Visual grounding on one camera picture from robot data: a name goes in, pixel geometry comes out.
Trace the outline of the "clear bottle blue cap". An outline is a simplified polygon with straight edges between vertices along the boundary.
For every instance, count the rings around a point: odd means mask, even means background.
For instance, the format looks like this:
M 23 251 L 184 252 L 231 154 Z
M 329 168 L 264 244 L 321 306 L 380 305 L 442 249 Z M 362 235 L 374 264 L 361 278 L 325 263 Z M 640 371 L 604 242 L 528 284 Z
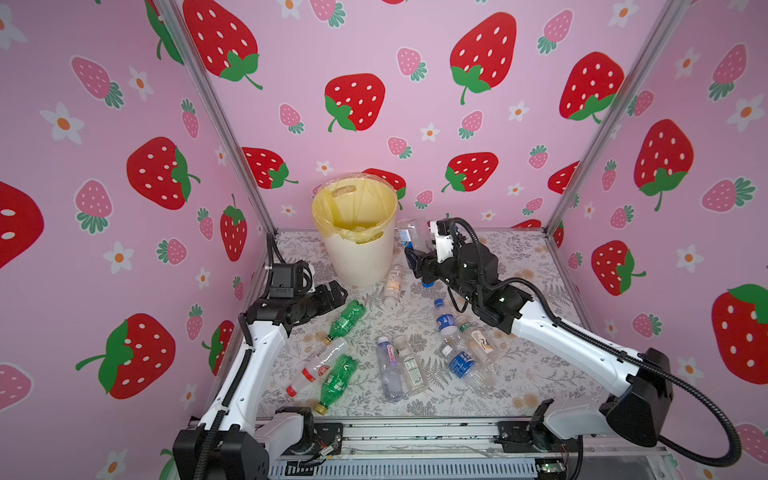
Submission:
M 404 248 L 426 253 L 434 249 L 429 222 L 423 216 L 399 220 L 396 223 L 396 240 Z

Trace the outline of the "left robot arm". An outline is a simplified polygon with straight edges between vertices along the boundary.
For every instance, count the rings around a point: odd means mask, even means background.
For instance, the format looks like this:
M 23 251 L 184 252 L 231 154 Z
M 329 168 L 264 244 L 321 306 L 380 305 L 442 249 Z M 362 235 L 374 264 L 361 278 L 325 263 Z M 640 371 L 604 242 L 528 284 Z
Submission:
M 332 281 L 289 298 L 263 295 L 240 314 L 243 341 L 232 369 L 197 426 L 180 431 L 174 441 L 181 479 L 266 479 L 286 450 L 310 439 L 307 409 L 290 407 L 258 426 L 258 407 L 291 328 L 343 306 L 347 297 Z

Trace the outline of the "small bottle orange label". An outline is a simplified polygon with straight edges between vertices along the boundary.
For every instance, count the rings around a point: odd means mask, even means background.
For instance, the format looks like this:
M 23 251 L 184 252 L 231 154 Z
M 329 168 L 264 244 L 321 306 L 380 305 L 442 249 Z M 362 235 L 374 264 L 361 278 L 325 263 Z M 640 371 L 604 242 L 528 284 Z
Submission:
M 401 298 L 404 282 L 404 270 L 401 265 L 394 265 L 390 270 L 384 288 L 384 304 L 395 308 Z

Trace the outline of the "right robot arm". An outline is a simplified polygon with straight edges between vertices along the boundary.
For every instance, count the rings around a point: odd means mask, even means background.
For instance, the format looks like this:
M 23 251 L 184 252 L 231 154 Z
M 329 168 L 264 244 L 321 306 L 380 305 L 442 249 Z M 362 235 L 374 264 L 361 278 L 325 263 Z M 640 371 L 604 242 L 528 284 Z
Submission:
M 460 218 L 432 223 L 433 246 L 410 242 L 404 255 L 414 276 L 440 281 L 486 325 L 535 343 L 589 375 L 604 390 L 592 400 L 545 400 L 517 435 L 539 451 L 578 436 L 617 435 L 654 447 L 672 399 L 667 357 L 625 349 L 554 314 L 542 291 L 524 278 L 501 280 L 498 259 Z

